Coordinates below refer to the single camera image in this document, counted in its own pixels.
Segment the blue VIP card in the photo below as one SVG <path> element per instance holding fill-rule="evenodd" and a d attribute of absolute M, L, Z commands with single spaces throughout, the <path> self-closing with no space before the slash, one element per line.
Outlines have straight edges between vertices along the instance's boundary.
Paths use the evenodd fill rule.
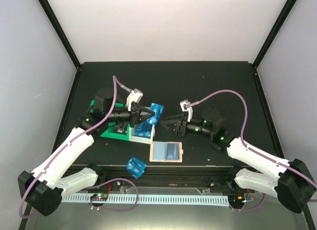
<path fill-rule="evenodd" d="M 155 115 L 151 118 L 149 118 L 146 123 L 149 125 L 157 125 L 159 122 L 159 119 L 163 113 L 164 106 L 156 103 L 152 103 L 150 106 L 150 110 L 155 113 Z"/>
<path fill-rule="evenodd" d="M 166 149 L 167 160 L 179 160 L 179 143 L 168 143 Z"/>

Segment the tan leather card holder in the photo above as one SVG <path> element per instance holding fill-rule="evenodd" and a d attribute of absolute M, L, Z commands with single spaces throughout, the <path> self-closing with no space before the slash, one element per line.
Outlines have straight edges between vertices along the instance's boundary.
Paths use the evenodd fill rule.
<path fill-rule="evenodd" d="M 150 145 L 150 162 L 182 163 L 182 142 L 154 141 Z"/>

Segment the dropped blue card bundle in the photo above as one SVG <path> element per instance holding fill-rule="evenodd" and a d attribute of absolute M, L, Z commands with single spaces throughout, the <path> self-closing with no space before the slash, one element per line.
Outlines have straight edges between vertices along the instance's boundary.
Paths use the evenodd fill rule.
<path fill-rule="evenodd" d="M 147 165 L 136 157 L 131 157 L 126 164 L 126 170 L 132 177 L 138 179 L 145 172 Z"/>

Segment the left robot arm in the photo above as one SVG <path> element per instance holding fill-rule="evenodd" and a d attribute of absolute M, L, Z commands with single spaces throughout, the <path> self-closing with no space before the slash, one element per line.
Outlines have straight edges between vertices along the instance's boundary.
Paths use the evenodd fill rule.
<path fill-rule="evenodd" d="M 100 89 L 93 103 L 57 150 L 33 171 L 23 171 L 18 176 L 22 203 L 28 203 L 43 216 L 48 216 L 64 198 L 85 188 L 100 190 L 105 187 L 105 173 L 95 164 L 68 177 L 63 175 L 109 128 L 110 123 L 124 123 L 133 127 L 154 116 L 153 111 L 139 105 L 143 96 L 140 90 L 130 90 L 123 107 L 115 105 L 116 94 L 116 90 Z"/>

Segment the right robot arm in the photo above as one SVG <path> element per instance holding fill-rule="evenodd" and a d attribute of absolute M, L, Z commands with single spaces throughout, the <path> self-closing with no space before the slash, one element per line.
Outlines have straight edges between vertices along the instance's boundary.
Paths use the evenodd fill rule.
<path fill-rule="evenodd" d="M 202 112 L 201 120 L 188 118 L 188 113 L 167 117 L 161 125 L 175 135 L 187 134 L 205 136 L 211 146 L 239 160 L 256 171 L 235 167 L 233 174 L 225 179 L 225 186 L 231 192 L 252 189 L 275 197 L 286 209 L 301 213 L 317 188 L 306 164 L 294 159 L 289 161 L 271 155 L 234 136 L 224 128 L 224 119 L 215 108 Z"/>

